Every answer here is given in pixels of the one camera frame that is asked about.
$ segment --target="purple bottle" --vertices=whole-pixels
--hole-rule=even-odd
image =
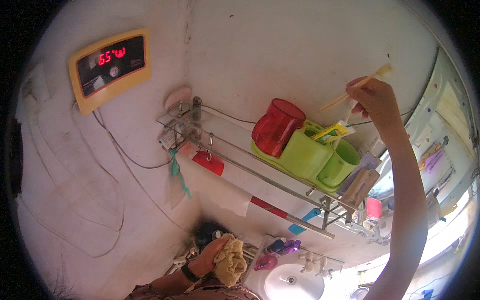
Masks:
[[[300,240],[288,240],[287,242],[285,242],[285,246],[283,247],[283,249],[278,251],[277,253],[280,255],[285,255],[295,252],[300,248],[300,243]]]

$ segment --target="temperature reading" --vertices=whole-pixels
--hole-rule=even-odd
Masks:
[[[105,53],[100,54],[100,56],[98,57],[98,64],[102,66],[105,63],[111,61],[112,60],[111,53],[115,54],[115,57],[121,58],[123,55],[125,55],[125,47],[123,47],[120,50],[112,50],[112,51],[107,51]]]

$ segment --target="water heater control panel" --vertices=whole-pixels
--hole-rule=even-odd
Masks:
[[[69,72],[82,115],[152,77],[149,30],[98,41],[70,56]]]

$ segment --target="electrical cable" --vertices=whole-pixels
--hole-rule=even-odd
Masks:
[[[71,241],[71,240],[68,240],[68,238],[66,236],[64,236],[63,234],[61,233],[58,233],[56,231],[54,231],[53,229],[50,229],[49,226],[47,224],[44,224],[39,218],[37,218],[35,216],[35,214],[33,213],[33,211],[28,207],[28,205],[25,203],[25,201],[23,200],[23,198],[21,199],[22,201],[22,204],[25,206],[25,208],[28,210],[28,212],[32,215],[32,217],[43,227],[45,228],[47,231],[49,231],[50,233],[54,234],[55,236],[57,236],[58,238],[66,241],[67,243],[71,244],[73,247],[77,248],[78,250],[80,250],[81,252],[85,253],[86,255],[90,256],[91,258],[98,258],[98,257],[102,257],[102,256],[105,256],[107,254],[109,254],[113,248],[117,245],[119,239],[120,239],[120,230],[122,229],[123,227],[123,221],[124,221],[124,218],[122,217],[122,220],[121,220],[121,225],[120,225],[120,229],[118,230],[118,236],[117,236],[117,239],[115,240],[115,243],[113,243],[113,246],[108,249],[106,252],[100,254],[100,255],[92,255],[90,253],[88,253],[87,250],[83,249],[80,245],[77,245],[77,243],[75,243],[74,241]]]
[[[216,109],[216,108],[213,108],[213,107],[208,106],[208,105],[205,105],[205,104],[202,104],[202,106],[204,106],[204,107],[206,107],[206,108],[209,108],[209,109],[213,109],[214,111],[219,112],[219,113],[221,113],[222,115],[225,115],[225,116],[227,116],[227,117],[230,117],[230,118],[232,118],[232,119],[234,119],[234,120],[237,120],[237,121],[240,121],[240,122],[245,122],[245,123],[250,123],[250,124],[256,124],[256,123],[257,123],[257,122],[245,121],[245,120],[242,120],[242,119],[235,118],[235,117],[233,117],[233,116],[231,116],[231,115],[228,115],[228,114],[226,114],[226,113],[224,113],[224,112],[221,112],[220,110],[218,110],[218,109]]]
[[[414,109],[413,109],[413,110],[409,110],[409,111],[401,114],[400,116],[403,117],[403,116],[405,116],[405,115],[407,115],[407,114],[409,114],[409,113],[411,113],[411,112],[414,112],[414,111],[415,111]],[[357,123],[357,124],[350,124],[350,126],[358,126],[358,125],[368,124],[368,123],[372,123],[372,122],[373,122],[373,121],[366,121],[366,122]]]
[[[92,157],[92,159],[96,162],[96,164],[105,172],[107,173],[110,177],[112,177],[112,179],[116,182],[116,183],[119,183],[118,180],[110,173],[108,172],[101,164],[100,162],[98,161],[98,159],[96,158],[93,150],[92,150],[92,147],[90,147],[90,145],[88,144],[84,134],[82,133],[82,131],[80,130],[80,127],[78,126],[78,123],[77,123],[77,120],[75,120],[75,116],[73,115],[73,108],[74,107],[78,107],[77,106],[77,102],[74,102],[72,104],[72,107],[70,108],[70,116],[73,120],[73,124],[75,125],[75,127],[77,128],[78,132],[80,133],[80,137],[82,138],[82,141],[83,143],[87,146],[87,149],[88,149],[88,153],[90,153],[90,156]]]
[[[178,225],[177,223],[175,223],[168,215],[167,213],[165,213],[165,211],[160,207],[158,206],[158,204],[152,199],[152,197],[150,196],[150,194],[146,191],[146,189],[144,188],[144,186],[140,183],[140,181],[137,179],[137,177],[135,176],[135,174],[133,173],[132,169],[130,169],[129,165],[127,164],[127,162],[125,161],[125,159],[123,158],[123,155],[121,154],[120,150],[121,148],[118,146],[118,143],[115,141],[115,139],[113,138],[112,134],[110,133],[110,131],[108,130],[107,128],[107,125],[105,124],[105,120],[103,120],[103,116],[102,116],[102,112],[100,111],[100,109],[98,109],[98,113],[100,115],[100,119],[102,120],[102,122],[100,122],[100,120],[96,117],[96,120],[98,121],[98,124],[100,126],[102,126],[103,128],[105,128],[105,131],[107,132],[108,136],[110,137],[110,140],[112,141],[113,145],[115,146],[115,149],[117,150],[117,153],[119,154],[120,158],[122,159],[124,165],[127,167],[128,171],[130,172],[130,174],[133,176],[133,178],[135,179],[135,181],[138,183],[138,185],[140,185],[140,188],[142,189],[142,191],[144,191],[144,193],[147,195],[147,197],[150,199],[150,201],[163,213],[163,215],[165,217],[167,217],[167,219],[175,226],[177,226],[180,230],[182,230],[183,232],[185,233],[189,233],[186,229],[182,228],[180,225]]]
[[[40,158],[40,161],[41,161],[42,165],[44,166],[45,170],[47,171],[47,173],[48,173],[50,179],[52,180],[53,184],[58,188],[58,185],[55,183],[55,180],[52,178],[52,175],[51,175],[50,172],[48,171],[48,168],[47,168],[45,162],[43,161],[42,156],[40,155],[40,152],[39,152],[39,150],[38,150],[38,147],[37,147],[37,145],[36,145],[36,143],[35,143],[35,140],[34,140],[34,138],[33,138],[33,132],[32,132],[32,130],[31,130],[29,120],[27,120],[26,123],[27,123],[27,126],[28,126],[28,128],[29,128],[29,132],[30,132],[30,134],[32,135],[32,142],[33,142],[33,146],[34,146],[34,148],[35,148],[35,151],[36,151],[38,157]],[[65,235],[63,235],[62,233],[56,232],[54,229],[50,228],[47,224],[45,224],[43,221],[41,221],[41,219],[38,218],[38,217],[35,215],[35,213],[32,211],[32,209],[30,209],[30,207],[28,207],[28,205],[27,205],[27,204],[25,203],[25,201],[23,200],[23,197],[21,197],[20,200],[21,200],[22,204],[25,206],[25,208],[27,209],[27,211],[32,215],[33,219],[35,219],[35,221],[37,221],[37,222],[40,224],[40,226],[42,226],[43,228],[45,228],[47,231],[49,231],[49,232],[52,233],[53,235],[57,236],[58,238],[60,238],[60,239],[64,240],[65,242],[71,244],[73,247],[77,248],[78,250],[80,250],[81,252],[85,253],[87,256],[89,256],[89,257],[91,257],[91,258],[98,258],[98,257],[102,257],[102,256],[104,256],[104,255],[109,254],[109,253],[113,250],[113,248],[117,245],[117,243],[118,243],[118,241],[119,241],[119,239],[120,239],[120,231],[121,231],[121,229],[123,228],[124,217],[125,217],[125,214],[124,214],[124,213],[122,214],[122,220],[121,220],[120,228],[119,228],[118,230],[114,230],[115,232],[118,233],[118,235],[117,235],[117,239],[115,240],[115,243],[113,244],[113,246],[112,246],[109,250],[107,250],[106,252],[104,252],[104,253],[102,253],[102,254],[100,254],[100,255],[92,255],[92,254],[89,253],[87,250],[85,250],[82,246],[78,245],[78,244],[75,243],[74,241],[69,240]],[[86,218],[85,216],[82,216],[82,215],[78,214],[78,213],[75,211],[75,209],[74,209],[74,212],[75,212],[79,217],[84,218],[84,219],[87,220],[87,221],[90,221],[90,222],[93,222],[93,223],[96,223],[96,224],[99,224],[99,225],[102,225],[102,226],[106,226],[106,225],[100,224],[100,223],[98,223],[98,222],[96,222],[96,221],[89,220],[89,219]]]
[[[144,168],[144,169],[156,169],[156,168],[163,167],[164,165],[168,165],[168,164],[173,160],[173,157],[172,157],[169,161],[167,161],[167,162],[165,162],[165,163],[162,163],[162,164],[160,164],[160,165],[158,165],[158,166],[153,166],[153,167],[146,167],[146,166],[140,165],[139,163],[137,163],[136,161],[134,161],[130,156],[128,156],[128,154],[127,154],[127,153],[123,150],[123,148],[120,146],[119,142],[117,142],[117,140],[115,139],[115,137],[113,137],[112,133],[107,129],[107,127],[106,127],[104,124],[102,124],[102,123],[100,122],[100,120],[98,119],[98,117],[96,116],[96,114],[95,114],[94,111],[93,111],[93,115],[94,115],[96,121],[98,122],[98,124],[99,124],[100,126],[102,126],[102,128],[107,131],[107,133],[108,133],[108,135],[111,137],[113,143],[114,143],[118,148],[120,148],[120,150],[122,151],[122,153],[123,153],[131,162],[133,162],[133,163],[136,164],[137,166],[139,166],[139,167],[141,167],[141,168]]]
[[[416,294],[416,293],[417,293],[417,291],[419,291],[421,288],[424,288],[424,287],[426,287],[426,286],[430,285],[430,284],[431,284],[431,283],[433,283],[434,281],[437,281],[437,280],[439,280],[439,279],[445,278],[445,277],[449,276],[451,273],[452,273],[452,272],[448,273],[447,275],[443,275],[442,277],[439,277],[439,278],[436,278],[436,279],[434,279],[434,280],[430,281],[429,283],[427,283],[427,284],[426,284],[426,285],[424,285],[423,287],[420,287],[420,288],[416,289],[416,290],[415,290],[413,293],[407,293],[407,294],[411,294],[411,295],[410,295],[410,297],[408,298],[408,300],[411,300],[411,299],[412,299],[412,296],[413,296],[413,294]]]
[[[32,93],[29,93],[27,95],[25,95],[25,97],[27,96],[30,96],[33,100],[35,100],[36,103],[38,103],[38,99],[35,97],[35,95],[33,95]],[[43,165],[43,167],[45,168],[48,176],[50,177],[50,179],[52,180],[53,184],[55,185],[55,187],[59,190],[60,194],[62,195],[62,199],[65,201],[65,203],[67,203],[68,207],[71,207],[72,210],[81,218],[87,220],[87,221],[90,221],[92,223],[95,223],[95,224],[98,224],[98,225],[101,225],[101,226],[105,226],[113,231],[119,231],[120,229],[116,229],[116,228],[112,228],[110,227],[108,224],[104,224],[104,223],[101,223],[99,221],[96,221],[92,218],[89,218],[88,215],[85,215],[84,213],[82,213],[80,210],[77,209],[77,207],[70,203],[69,201],[67,201],[67,197],[63,194],[62,192],[62,189],[59,188],[60,186],[62,186],[61,184],[58,183],[58,181],[54,178],[55,176],[49,171],[45,161],[43,160],[42,158],[42,155],[40,154],[40,151],[38,149],[38,146],[35,142],[35,137],[34,137],[34,134],[33,134],[33,130],[32,130],[32,126],[30,124],[30,116],[28,115],[28,105],[25,101],[25,97],[22,97],[22,100],[23,100],[23,103],[25,105],[25,109],[27,110],[27,126],[28,126],[28,129],[30,131],[30,134],[32,135],[32,141],[33,141],[33,146],[35,148],[35,151],[38,155],[38,157],[40,158],[40,161]],[[38,132],[40,133],[40,136],[42,137],[42,139],[44,140],[45,142],[45,145],[47,146],[47,148],[50,150],[50,152],[53,154],[53,156],[58,160],[58,162],[61,164],[61,166],[70,174],[70,176],[72,177],[73,181],[75,181],[80,187],[82,187],[82,189],[85,191],[85,193],[91,198],[93,199],[94,202],[96,202],[100,207],[102,207],[103,209],[105,209],[107,212],[109,212],[110,214],[112,215],[115,215],[115,212],[112,212],[110,211],[109,208],[105,207],[101,202],[97,201],[96,197],[91,195],[87,190],[84,189],[84,186],[77,180],[77,177],[74,176],[70,171],[69,169],[64,165],[64,163],[62,162],[62,160],[56,155],[55,151],[53,151],[52,149],[52,146],[50,145],[50,143],[48,142],[48,140],[46,139],[45,137],[45,134],[43,133],[43,130],[40,126],[40,124],[38,123],[38,120],[36,120],[36,123],[37,123],[37,128],[38,128]],[[123,218],[123,215],[124,215],[124,211],[125,211],[125,206],[123,205],[123,209],[122,209],[122,218]]]

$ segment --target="bottle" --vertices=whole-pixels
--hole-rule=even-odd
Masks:
[[[280,255],[289,254],[292,252],[297,251],[300,248],[301,241],[300,240],[288,240],[283,249],[277,252]]]
[[[259,270],[271,270],[276,267],[278,264],[278,259],[273,254],[267,254],[265,256],[260,257],[257,262],[255,263],[255,267],[253,268],[255,271]]]
[[[285,244],[282,240],[276,240],[270,244],[270,246],[264,249],[264,254],[273,254],[282,250],[285,247]]]
[[[219,239],[221,238],[222,236],[224,235],[224,233],[220,230],[215,230],[213,233],[212,233],[212,240],[216,240],[216,239]]]

